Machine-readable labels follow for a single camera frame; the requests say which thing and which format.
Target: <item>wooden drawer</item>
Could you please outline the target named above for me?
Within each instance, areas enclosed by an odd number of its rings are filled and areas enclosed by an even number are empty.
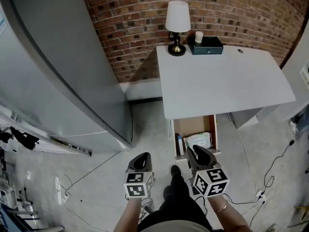
[[[181,137],[188,137],[200,132],[210,132],[211,133],[211,143],[213,154],[217,155],[221,152],[218,150],[218,137],[217,137],[217,123],[216,115],[194,117],[194,118],[181,118],[172,119],[170,121],[171,126],[171,137],[173,140],[173,149],[176,161],[186,160],[185,155],[181,156],[177,152],[176,144],[176,134],[178,133]]]

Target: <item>table lamp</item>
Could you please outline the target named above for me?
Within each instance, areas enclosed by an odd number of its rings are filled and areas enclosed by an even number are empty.
[[[179,33],[187,32],[191,29],[189,5],[187,2],[178,0],[169,2],[165,28],[170,31],[169,39],[174,41],[174,44],[168,47],[169,54],[173,56],[185,54],[185,47],[180,44]]]

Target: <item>human arm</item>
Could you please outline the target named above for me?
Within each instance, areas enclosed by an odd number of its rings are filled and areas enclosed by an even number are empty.
[[[136,232],[140,218],[141,198],[130,199],[113,232]]]
[[[224,231],[226,232],[252,232],[243,216],[229,203],[225,209],[226,199],[222,196],[208,198],[209,203],[216,213]]]

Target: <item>refrigerator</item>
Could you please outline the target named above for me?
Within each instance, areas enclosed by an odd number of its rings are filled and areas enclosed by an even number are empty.
[[[0,0],[0,105],[59,142],[131,147],[130,107],[84,0]]]

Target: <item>bracelet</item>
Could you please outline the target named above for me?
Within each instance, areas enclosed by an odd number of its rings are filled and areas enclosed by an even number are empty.
[[[223,208],[217,210],[217,211],[214,211],[215,213],[219,213],[219,212],[222,212],[223,210],[225,210],[227,208],[227,205],[228,205],[228,200],[226,200],[226,204],[225,206],[223,206]]]

